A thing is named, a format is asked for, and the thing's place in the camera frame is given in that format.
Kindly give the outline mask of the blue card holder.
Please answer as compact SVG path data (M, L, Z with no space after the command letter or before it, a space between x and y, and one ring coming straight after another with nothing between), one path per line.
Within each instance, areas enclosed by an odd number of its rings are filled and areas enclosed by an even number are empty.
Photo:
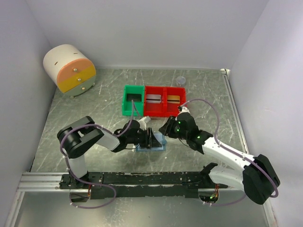
M153 145L151 148L143 148L138 146L135 151L136 152L147 152L147 151L165 151L167 141L165 136L160 132L154 133L155 139L159 142L159 144Z

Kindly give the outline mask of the red plastic bin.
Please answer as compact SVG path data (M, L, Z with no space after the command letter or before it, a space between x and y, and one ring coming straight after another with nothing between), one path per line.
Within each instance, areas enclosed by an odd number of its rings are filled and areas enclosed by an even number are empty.
M165 87L145 86L144 92L144 115L149 117L164 117Z
M165 117L177 116L179 106L186 102L186 90L184 87L166 87Z

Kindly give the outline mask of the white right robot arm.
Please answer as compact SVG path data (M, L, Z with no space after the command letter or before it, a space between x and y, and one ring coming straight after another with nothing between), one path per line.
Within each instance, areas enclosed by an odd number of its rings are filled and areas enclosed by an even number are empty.
M169 117L159 131L169 138L185 140L192 150L210 155L230 167L207 165L206 173L201 176L201 184L206 188L215 184L228 185L242 190L253 202L262 205L280 185L266 156L245 154L221 143L213 134L199 129L190 113Z

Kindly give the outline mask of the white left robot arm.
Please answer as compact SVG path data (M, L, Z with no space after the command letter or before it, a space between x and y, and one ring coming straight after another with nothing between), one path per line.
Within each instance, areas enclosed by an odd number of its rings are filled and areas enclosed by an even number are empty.
M61 129L57 133L57 139L72 175L71 183L78 189L87 186L89 172L84 154L95 144L114 153L126 149L129 144L133 144L137 150L163 148L166 142L163 136L157 137L152 128L147 127L149 120L149 117L138 121L130 119L123 128L111 132L95 124L90 116L85 116Z

